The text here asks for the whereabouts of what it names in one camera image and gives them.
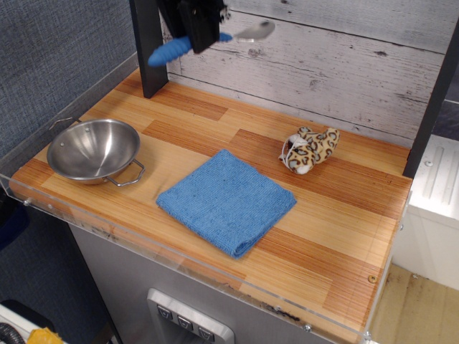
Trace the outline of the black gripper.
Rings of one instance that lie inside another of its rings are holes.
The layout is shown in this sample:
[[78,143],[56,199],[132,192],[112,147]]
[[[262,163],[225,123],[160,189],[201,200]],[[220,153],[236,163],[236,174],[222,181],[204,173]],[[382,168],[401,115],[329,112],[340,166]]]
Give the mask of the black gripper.
[[158,0],[157,4],[172,37],[187,35],[196,54],[214,44],[220,24],[228,18],[223,0]]

